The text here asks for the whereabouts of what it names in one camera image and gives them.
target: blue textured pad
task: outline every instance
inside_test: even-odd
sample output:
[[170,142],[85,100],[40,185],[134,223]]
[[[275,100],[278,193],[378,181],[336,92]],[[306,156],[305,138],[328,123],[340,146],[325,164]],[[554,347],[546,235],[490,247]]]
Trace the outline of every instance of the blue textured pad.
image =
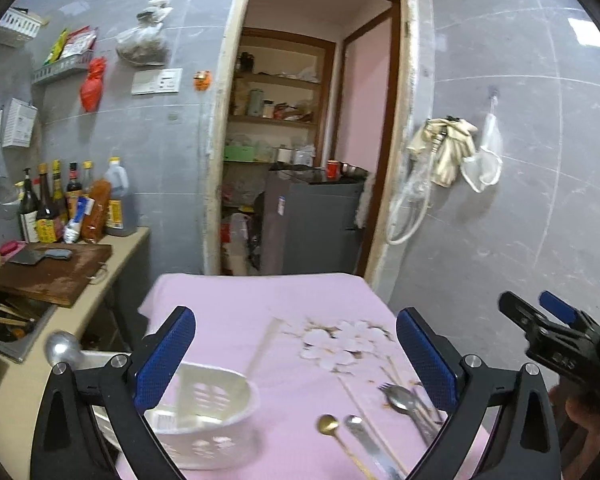
[[134,406],[139,412],[158,405],[195,333],[196,317],[187,308],[136,375]]
[[433,405],[447,413],[453,412],[458,403],[456,378],[427,335],[406,310],[398,314],[395,329],[398,341]]
[[545,310],[551,312],[561,322],[568,324],[576,321],[576,311],[568,303],[558,298],[555,294],[550,293],[548,290],[544,291],[538,297],[540,306]]

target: stainless steel sink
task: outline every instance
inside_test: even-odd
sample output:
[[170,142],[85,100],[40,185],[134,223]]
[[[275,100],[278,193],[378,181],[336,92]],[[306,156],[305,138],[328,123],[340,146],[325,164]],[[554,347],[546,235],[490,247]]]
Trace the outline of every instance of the stainless steel sink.
[[[4,301],[6,297],[7,294],[0,292],[0,302]],[[29,350],[31,350],[33,343],[40,335],[40,331],[45,327],[57,307],[51,303],[27,300],[26,298],[18,298],[18,301],[25,302],[28,309],[42,314],[40,319],[35,322],[33,330],[22,339],[15,338],[4,325],[0,324],[0,353],[21,363],[24,361],[24,358]],[[6,315],[0,311],[0,316],[5,317]]]

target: cutting board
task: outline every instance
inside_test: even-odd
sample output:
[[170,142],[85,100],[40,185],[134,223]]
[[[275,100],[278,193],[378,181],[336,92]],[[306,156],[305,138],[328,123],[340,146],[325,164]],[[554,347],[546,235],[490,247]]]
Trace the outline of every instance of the cutting board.
[[34,266],[6,262],[0,267],[0,291],[32,300],[72,306],[91,276],[111,256],[110,245],[28,244],[35,250],[69,249],[70,260],[44,258]]

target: beige countertop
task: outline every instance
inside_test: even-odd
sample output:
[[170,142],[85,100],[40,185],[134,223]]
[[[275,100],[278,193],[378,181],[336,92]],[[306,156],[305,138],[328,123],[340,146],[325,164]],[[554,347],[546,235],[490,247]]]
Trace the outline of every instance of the beige countertop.
[[33,431],[51,371],[43,351],[46,336],[66,330],[80,338],[106,291],[148,234],[149,229],[141,227],[125,238],[103,238],[100,243],[113,246],[106,278],[87,285],[71,308],[56,309],[22,364],[0,355],[0,462],[13,480],[29,480]]

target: gray refrigerator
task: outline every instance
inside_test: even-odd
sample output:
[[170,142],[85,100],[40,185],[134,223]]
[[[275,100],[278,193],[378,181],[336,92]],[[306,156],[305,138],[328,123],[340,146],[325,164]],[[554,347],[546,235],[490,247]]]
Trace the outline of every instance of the gray refrigerator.
[[262,275],[356,270],[363,231],[355,224],[364,181],[324,171],[271,171],[264,192]]

